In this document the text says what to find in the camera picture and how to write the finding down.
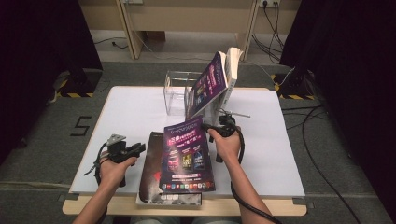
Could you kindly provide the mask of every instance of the person's left hand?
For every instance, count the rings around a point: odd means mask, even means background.
[[[100,160],[100,176],[101,185],[109,185],[111,188],[117,188],[121,180],[125,177],[126,169],[137,161],[136,157],[131,157],[121,163],[115,163],[108,158],[102,158]]]

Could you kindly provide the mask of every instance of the person's leg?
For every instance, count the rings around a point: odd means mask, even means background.
[[[179,217],[132,217],[131,224],[180,224]]]
[[[241,217],[196,217],[192,224],[240,224]]]

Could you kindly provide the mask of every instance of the hand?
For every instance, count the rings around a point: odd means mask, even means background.
[[[239,149],[241,148],[241,141],[237,131],[229,137],[222,137],[216,130],[208,129],[207,132],[216,142],[216,149],[218,154],[223,158],[226,164],[230,161],[238,161]]]
[[[108,158],[102,158],[100,161],[101,185],[108,185],[108,187],[116,189],[121,180],[125,177],[126,169],[129,166],[134,165],[136,161],[136,157],[131,157],[121,163],[115,163]]]

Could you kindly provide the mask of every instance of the person's right hand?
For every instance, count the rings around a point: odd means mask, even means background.
[[[216,142],[216,149],[218,154],[228,163],[230,161],[238,161],[239,149],[241,148],[241,141],[239,139],[239,134],[235,131],[229,137],[222,137],[216,130],[208,129],[207,132]]]

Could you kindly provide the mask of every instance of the transparent plastic holder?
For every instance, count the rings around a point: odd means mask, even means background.
[[[168,71],[163,85],[166,114],[186,116],[186,100],[191,83],[201,75],[197,72]]]

